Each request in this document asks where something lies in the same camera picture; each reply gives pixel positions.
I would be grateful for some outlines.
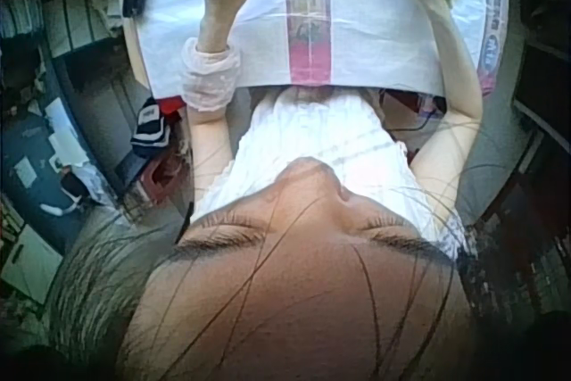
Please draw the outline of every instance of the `white lace cuff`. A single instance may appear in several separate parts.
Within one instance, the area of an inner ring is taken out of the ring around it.
[[[240,53],[235,46],[219,54],[196,51],[190,38],[182,49],[182,99],[199,112],[213,112],[232,100],[240,72]]]

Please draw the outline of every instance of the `eyebrow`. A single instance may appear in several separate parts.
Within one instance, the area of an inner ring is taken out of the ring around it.
[[[263,239],[254,236],[252,239],[226,239],[212,242],[191,240],[176,246],[174,253],[169,257],[169,261],[205,259],[226,252],[256,247],[262,244],[263,241]],[[383,239],[373,239],[368,242],[378,247],[388,247],[400,254],[417,257],[423,261],[436,262],[446,267],[455,266],[455,262],[446,253],[422,238],[392,236],[384,237]]]

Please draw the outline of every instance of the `wire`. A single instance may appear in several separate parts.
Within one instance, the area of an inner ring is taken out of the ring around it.
[[[435,113],[436,113],[436,109],[434,109],[433,111],[428,113],[428,116],[426,116],[425,121],[419,127],[415,127],[415,128],[393,128],[393,129],[388,129],[387,132],[394,133],[394,132],[400,132],[400,131],[420,131],[422,128],[424,128],[426,126],[426,124],[430,121],[430,119],[434,116]]]

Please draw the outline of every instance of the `floor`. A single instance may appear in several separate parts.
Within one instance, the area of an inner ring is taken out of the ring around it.
[[[503,188],[530,138],[519,126],[518,114],[511,105],[525,41],[518,1],[509,1],[508,35],[497,85],[484,99],[480,135],[460,181],[457,208],[468,225],[476,222]]]

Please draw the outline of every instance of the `white shirt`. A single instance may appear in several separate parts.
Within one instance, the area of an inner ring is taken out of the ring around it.
[[[453,260],[465,245],[457,215],[437,230],[406,148],[383,129],[363,91],[345,87],[271,88],[256,106],[236,158],[194,208],[194,221],[272,184],[293,160],[311,156],[341,183],[410,221],[422,237]]]

